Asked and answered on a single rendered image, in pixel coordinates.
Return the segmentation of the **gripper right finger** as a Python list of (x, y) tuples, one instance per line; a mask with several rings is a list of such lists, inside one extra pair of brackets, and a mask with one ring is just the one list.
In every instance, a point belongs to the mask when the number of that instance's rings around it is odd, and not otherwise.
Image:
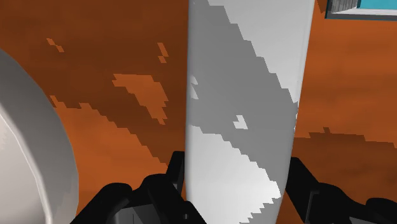
[(286, 193), (304, 224), (397, 224), (397, 202), (356, 202), (339, 187), (319, 182), (297, 157), (290, 160)]

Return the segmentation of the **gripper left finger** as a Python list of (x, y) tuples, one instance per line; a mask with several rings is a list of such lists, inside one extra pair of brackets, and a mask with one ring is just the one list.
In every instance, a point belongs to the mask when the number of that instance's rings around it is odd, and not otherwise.
[(185, 153), (174, 151), (164, 174), (143, 179), (137, 189), (126, 183), (104, 186), (70, 224), (206, 224), (184, 200)]

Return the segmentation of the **tall white cylinder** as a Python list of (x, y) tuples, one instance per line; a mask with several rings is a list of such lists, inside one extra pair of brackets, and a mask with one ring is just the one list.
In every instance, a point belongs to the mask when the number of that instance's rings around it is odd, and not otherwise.
[(275, 224), (315, 0), (189, 0), (186, 196), (206, 224)]

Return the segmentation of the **white round bowl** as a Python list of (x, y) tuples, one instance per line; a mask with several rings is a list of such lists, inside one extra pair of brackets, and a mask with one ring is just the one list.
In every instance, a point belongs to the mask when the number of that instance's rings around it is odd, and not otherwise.
[(70, 224), (77, 207), (78, 171), (62, 122), (0, 49), (0, 224)]

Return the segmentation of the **teal box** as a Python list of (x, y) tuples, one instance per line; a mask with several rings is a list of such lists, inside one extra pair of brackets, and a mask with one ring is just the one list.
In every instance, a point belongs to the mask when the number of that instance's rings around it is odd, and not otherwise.
[(328, 0), (325, 18), (397, 21), (397, 0)]

